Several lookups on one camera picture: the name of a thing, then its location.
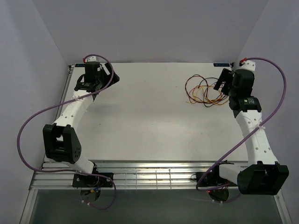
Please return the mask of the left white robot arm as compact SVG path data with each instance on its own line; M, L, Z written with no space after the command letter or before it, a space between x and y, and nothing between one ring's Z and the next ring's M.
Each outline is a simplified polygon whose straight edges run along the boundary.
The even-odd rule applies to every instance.
M119 82L120 78L109 63L102 65L95 55L84 59L84 69L74 87L73 101L52 125L44 126L43 141L47 158L83 172L83 181L92 187L99 182L99 175L94 172L94 163L82 155L76 130L99 91Z

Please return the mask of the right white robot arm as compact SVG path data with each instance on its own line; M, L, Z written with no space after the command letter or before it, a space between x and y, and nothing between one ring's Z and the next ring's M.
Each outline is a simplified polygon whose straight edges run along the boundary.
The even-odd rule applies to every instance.
M229 97L233 111L242 131L248 154L246 168L232 163L221 163L211 173L211 180L222 185L227 180L236 184L243 195L276 195L286 181L289 170L281 165L269 145L262 124L259 100L252 96L254 73L251 70L223 69L214 87Z

